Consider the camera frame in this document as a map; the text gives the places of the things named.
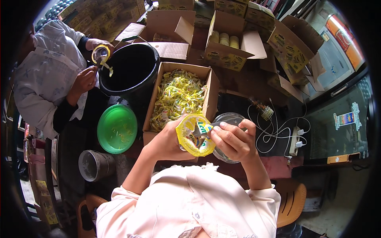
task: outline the green plastic bowl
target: green plastic bowl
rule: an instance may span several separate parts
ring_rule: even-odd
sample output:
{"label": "green plastic bowl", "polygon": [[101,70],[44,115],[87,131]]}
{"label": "green plastic bowl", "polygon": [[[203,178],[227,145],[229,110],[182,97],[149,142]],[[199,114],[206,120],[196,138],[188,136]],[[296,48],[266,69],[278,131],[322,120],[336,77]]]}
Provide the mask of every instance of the green plastic bowl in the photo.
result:
{"label": "green plastic bowl", "polygon": [[134,143],[138,122],[134,112],[121,104],[107,108],[98,122],[97,136],[102,148],[111,154],[120,154]]}

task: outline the pink blouse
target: pink blouse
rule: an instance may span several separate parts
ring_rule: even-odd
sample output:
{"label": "pink blouse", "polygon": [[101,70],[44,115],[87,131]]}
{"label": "pink blouse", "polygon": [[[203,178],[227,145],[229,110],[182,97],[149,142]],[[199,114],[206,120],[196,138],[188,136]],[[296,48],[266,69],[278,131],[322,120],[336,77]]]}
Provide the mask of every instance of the pink blouse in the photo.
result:
{"label": "pink blouse", "polygon": [[280,195],[272,188],[245,191],[218,166],[172,166],[141,195],[115,188],[97,209],[98,238],[275,237]]}

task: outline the hand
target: hand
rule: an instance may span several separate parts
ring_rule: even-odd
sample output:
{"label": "hand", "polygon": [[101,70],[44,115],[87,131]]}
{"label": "hand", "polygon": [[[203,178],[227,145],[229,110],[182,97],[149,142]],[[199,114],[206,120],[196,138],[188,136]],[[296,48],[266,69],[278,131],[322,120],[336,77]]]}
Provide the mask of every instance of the hand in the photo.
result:
{"label": "hand", "polygon": [[234,161],[246,162],[258,156],[255,147],[255,124],[244,119],[238,126],[221,122],[210,132],[212,141],[227,157]]}
{"label": "hand", "polygon": [[157,134],[143,149],[155,160],[191,160],[194,156],[179,147],[176,127],[185,115],[176,121],[168,122],[164,129]]}
{"label": "hand", "polygon": [[114,46],[110,42],[105,41],[105,40],[95,39],[95,38],[91,38],[91,39],[87,40],[87,42],[86,42],[86,50],[93,50],[98,45],[105,45],[105,46],[107,46],[110,49],[110,57],[114,53]]}
{"label": "hand", "polygon": [[89,91],[95,86],[97,70],[98,67],[91,66],[77,75],[72,88],[66,96],[66,100],[70,105],[75,106],[82,93]]}

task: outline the black sleeve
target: black sleeve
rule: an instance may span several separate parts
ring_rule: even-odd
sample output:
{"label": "black sleeve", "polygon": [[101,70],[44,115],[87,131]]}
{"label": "black sleeve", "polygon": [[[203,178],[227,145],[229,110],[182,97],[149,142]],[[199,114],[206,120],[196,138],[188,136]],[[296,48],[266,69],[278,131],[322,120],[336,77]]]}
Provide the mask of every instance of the black sleeve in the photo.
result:
{"label": "black sleeve", "polygon": [[78,50],[83,54],[84,52],[88,51],[86,50],[86,42],[88,41],[89,38],[86,36],[83,36],[79,42],[78,42]]}
{"label": "black sleeve", "polygon": [[75,107],[70,105],[66,98],[62,103],[57,107],[57,110],[54,112],[53,116],[53,129],[60,134],[65,128],[66,124],[69,122],[73,113],[78,109],[78,105]]}

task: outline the plastic chair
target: plastic chair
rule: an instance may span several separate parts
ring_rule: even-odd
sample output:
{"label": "plastic chair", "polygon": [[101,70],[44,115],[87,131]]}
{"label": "plastic chair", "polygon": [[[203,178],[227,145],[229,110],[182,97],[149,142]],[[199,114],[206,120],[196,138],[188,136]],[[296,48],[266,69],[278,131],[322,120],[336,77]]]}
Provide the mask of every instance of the plastic chair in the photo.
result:
{"label": "plastic chair", "polygon": [[277,179],[275,189],[281,196],[277,228],[296,221],[302,213],[307,189],[294,179]]}
{"label": "plastic chair", "polygon": [[82,207],[86,205],[89,213],[91,214],[94,211],[94,208],[97,208],[102,203],[106,203],[106,202],[107,200],[93,194],[87,194],[86,197],[81,199],[77,209],[78,238],[96,238],[96,233],[94,229],[91,229],[91,230],[83,229],[82,215],[81,215]]}

